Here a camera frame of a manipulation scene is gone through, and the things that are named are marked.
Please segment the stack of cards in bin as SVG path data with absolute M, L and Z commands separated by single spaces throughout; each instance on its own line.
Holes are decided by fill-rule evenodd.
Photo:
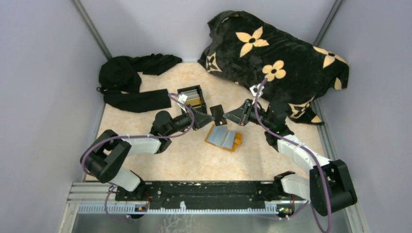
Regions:
M 188 96 L 187 100 L 200 98 L 200 94 L 199 94 L 197 89 L 186 91 L 186 92 L 184 92 L 184 94 L 186 94 Z

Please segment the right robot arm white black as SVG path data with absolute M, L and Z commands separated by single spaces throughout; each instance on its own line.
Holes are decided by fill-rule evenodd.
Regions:
M 310 201 L 322 216 L 358 202 L 347 164 L 340 159 L 323 157 L 304 145 L 287 126 L 287 114 L 282 104 L 273 101 L 264 110 L 259 103 L 253 104 L 251 99 L 246 99 L 223 117 L 240 126 L 252 122 L 263 127 L 267 143 L 307 174 L 304 178 L 288 171 L 275 176 L 274 195 L 279 200 L 296 195 Z

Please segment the black crumpled garment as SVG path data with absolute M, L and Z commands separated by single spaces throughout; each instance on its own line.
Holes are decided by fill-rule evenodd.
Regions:
M 119 110 L 144 113 L 171 107 L 167 89 L 142 92 L 139 73 L 159 76 L 182 62 L 180 57 L 161 53 L 141 57 L 117 56 L 101 66 L 96 90 L 103 101 Z

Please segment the grey credit card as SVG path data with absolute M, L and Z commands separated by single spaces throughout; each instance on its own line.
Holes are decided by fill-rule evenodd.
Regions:
M 227 120 L 223 116 L 224 109 L 221 104 L 210 107 L 210 111 L 211 111 L 211 114 L 215 117 L 214 119 L 215 126 L 227 125 Z

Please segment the gold card in bin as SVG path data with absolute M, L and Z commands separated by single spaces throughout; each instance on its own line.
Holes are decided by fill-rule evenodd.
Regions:
M 191 99 L 191 100 L 187 100 L 185 102 L 186 105 L 190 105 L 193 108 L 199 108 L 202 106 L 202 100 L 200 98 L 196 98 L 196 99 Z

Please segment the black blanket yellow flowers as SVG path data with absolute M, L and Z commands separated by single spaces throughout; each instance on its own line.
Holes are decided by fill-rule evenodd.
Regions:
M 311 103 L 329 89 L 347 88 L 349 66 L 319 48 L 245 11 L 223 11 L 208 21 L 211 44 L 198 63 L 245 88 L 266 80 L 262 97 L 279 101 L 290 120 L 323 125 Z

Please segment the black plastic card bin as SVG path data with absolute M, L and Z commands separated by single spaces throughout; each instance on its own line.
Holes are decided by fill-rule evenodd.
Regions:
M 177 94 L 179 102 L 207 114 L 207 106 L 200 85 L 177 89 Z

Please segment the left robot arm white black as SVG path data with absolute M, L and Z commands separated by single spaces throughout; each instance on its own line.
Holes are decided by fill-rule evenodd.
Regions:
M 186 113 L 171 117 L 169 112 L 155 115 L 151 131 L 146 135 L 118 135 L 113 130 L 104 131 L 81 156 L 80 164 L 85 173 L 100 183 L 110 183 L 126 190 L 134 201 L 144 198 L 144 181 L 123 163 L 127 156 L 159 154 L 172 143 L 172 138 L 183 136 L 189 130 L 198 130 L 213 122 L 215 117 L 187 107 Z

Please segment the yellow leather card holder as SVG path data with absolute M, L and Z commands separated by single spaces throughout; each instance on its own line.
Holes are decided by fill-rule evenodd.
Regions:
M 223 150 L 234 152 L 242 144 L 242 134 L 230 131 L 224 126 L 213 125 L 205 138 L 205 142 Z

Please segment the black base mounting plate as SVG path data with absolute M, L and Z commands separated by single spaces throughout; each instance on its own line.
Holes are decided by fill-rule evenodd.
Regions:
M 292 197 L 281 196 L 272 181 L 146 181 L 133 192 L 119 187 L 115 200 L 148 200 L 151 210 L 177 209 L 182 202 L 189 210 L 241 210 L 275 201 L 291 204 Z

